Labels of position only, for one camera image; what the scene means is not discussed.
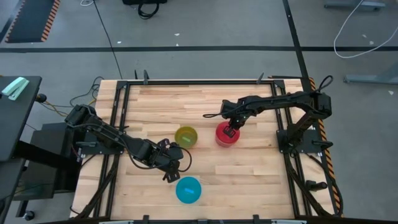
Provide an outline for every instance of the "wooden tabletop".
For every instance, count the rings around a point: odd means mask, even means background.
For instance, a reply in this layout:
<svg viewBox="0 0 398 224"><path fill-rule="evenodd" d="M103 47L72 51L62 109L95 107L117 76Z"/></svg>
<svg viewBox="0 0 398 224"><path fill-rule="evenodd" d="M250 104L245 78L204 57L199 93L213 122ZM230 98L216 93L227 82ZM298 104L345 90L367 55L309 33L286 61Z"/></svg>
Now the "wooden tabletop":
<svg viewBox="0 0 398 224"><path fill-rule="evenodd" d="M109 122L116 80L103 80L99 88L96 111ZM300 80L285 80L287 92L302 90ZM241 128L239 141L230 148L215 143L215 128L224 121L220 116L203 118L205 113L217 113L221 100L236 102L248 95L271 96L269 85L134 85L130 89L126 114L127 134L157 142L164 138L174 141L179 127L191 126L198 133L198 142L189 151L193 162L182 177L197 178L202 186L200 199L192 205L181 203L176 194L178 181L168 184L164 173L137 169L126 153L121 156L116 181L113 220L180 219L252 219L293 218L287 174L283 155L278 150L275 132L275 111L264 111L249 118ZM120 110L116 124L120 121ZM287 126L285 114L282 117ZM291 108L293 122L304 112ZM304 176L309 180L326 182L321 167L302 156ZM96 156L80 172L73 209L80 212L98 187L103 156ZM184 152L181 168L188 165ZM304 214L302 194L296 186L300 213ZM313 192L325 210L333 213L328 190ZM104 194L101 214L104 214L107 193Z"/></svg>

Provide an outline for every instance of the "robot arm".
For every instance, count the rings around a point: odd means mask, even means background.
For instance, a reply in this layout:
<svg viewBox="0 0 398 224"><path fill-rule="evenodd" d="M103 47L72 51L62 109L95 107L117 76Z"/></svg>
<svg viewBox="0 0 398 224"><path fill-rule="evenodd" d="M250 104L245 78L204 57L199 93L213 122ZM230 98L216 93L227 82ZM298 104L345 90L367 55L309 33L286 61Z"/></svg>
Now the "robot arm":
<svg viewBox="0 0 398 224"><path fill-rule="evenodd" d="M165 172L163 179L169 183L180 178L178 168L183 154L177 143L164 139L156 144L148 139L132 138L106 124L96 115L94 108L86 105L76 105L65 122L71 128L82 128L93 133L105 147L119 148L119 151L126 148L133 159L147 166L139 167L132 159L138 168L160 169Z"/></svg>
<svg viewBox="0 0 398 224"><path fill-rule="evenodd" d="M304 110L305 115L295 124L287 127L286 142L295 148L300 143L305 130L307 130L317 119L326 119L331 115L331 100L324 93L313 91L306 93L298 91L282 96L246 96L240 98L237 103L223 100L219 114L205 114L206 118L221 115L229 119L229 126L223 132L230 138L235 135L235 130L244 126L247 119L257 116L264 110L298 107Z"/></svg>

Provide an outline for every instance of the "red cup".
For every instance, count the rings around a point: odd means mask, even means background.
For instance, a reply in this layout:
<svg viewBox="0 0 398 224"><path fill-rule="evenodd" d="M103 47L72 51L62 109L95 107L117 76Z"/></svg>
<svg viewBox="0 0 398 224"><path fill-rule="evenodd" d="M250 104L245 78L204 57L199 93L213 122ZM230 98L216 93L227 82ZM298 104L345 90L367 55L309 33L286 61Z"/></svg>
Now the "red cup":
<svg viewBox="0 0 398 224"><path fill-rule="evenodd" d="M223 132L224 128L227 126L229 126L228 122L224 121L220 123L216 128L216 142L222 147L232 146L236 143L236 141L239 139L239 136L241 135L239 130L235 130L235 135L233 137L229 137Z"/></svg>

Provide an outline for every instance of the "gray floor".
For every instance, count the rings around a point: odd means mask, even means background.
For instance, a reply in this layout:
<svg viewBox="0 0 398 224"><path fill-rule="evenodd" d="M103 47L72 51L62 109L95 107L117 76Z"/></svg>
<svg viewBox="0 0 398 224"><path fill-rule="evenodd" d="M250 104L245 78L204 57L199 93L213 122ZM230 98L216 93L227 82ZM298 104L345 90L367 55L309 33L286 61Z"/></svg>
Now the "gray floor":
<svg viewBox="0 0 398 224"><path fill-rule="evenodd" d="M17 0L0 1L0 26L5 24ZM6 44L0 47L108 47L109 42L94 6L81 7L79 0L62 1L48 41ZM301 46L332 46L347 10L324 9L319 0L289 0ZM380 12L359 12L347 23L339 46L370 46L383 42L396 27L397 4ZM143 21L134 7L121 1L98 0L97 5L111 42L117 47L271 45L293 46L282 1L275 0L169 0L159 14ZM398 45L398 36L389 45ZM355 52L344 52L344 55ZM151 78L257 78L269 75L300 76L295 52L118 52L123 78L134 78L143 69ZM345 216L398 220L395 172L395 133L398 87L345 84L348 73L379 73L397 62L398 52L376 52L351 60L333 52L304 52L308 74L319 83L326 75L335 82L325 91L333 100L333 115L325 121L337 181L344 197ZM40 92L49 101L67 105L85 93L93 79L118 79L112 53L0 54L1 75L40 75ZM82 99L87 103L90 97ZM39 129L63 118L34 105L28 124ZM30 141L26 127L22 139ZM28 209L37 218L29 223L64 220L73 194L37 200ZM6 223L25 223L15 218L12 204Z"/></svg>

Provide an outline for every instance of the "yellow bowl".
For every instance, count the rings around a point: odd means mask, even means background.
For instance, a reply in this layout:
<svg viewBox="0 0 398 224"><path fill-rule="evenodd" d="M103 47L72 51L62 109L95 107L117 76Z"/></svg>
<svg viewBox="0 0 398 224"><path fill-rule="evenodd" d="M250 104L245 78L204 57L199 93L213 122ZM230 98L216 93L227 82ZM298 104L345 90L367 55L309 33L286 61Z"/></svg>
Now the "yellow bowl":
<svg viewBox="0 0 398 224"><path fill-rule="evenodd" d="M189 149L198 141L198 133L191 127L181 127L175 133L174 139L181 147Z"/></svg>

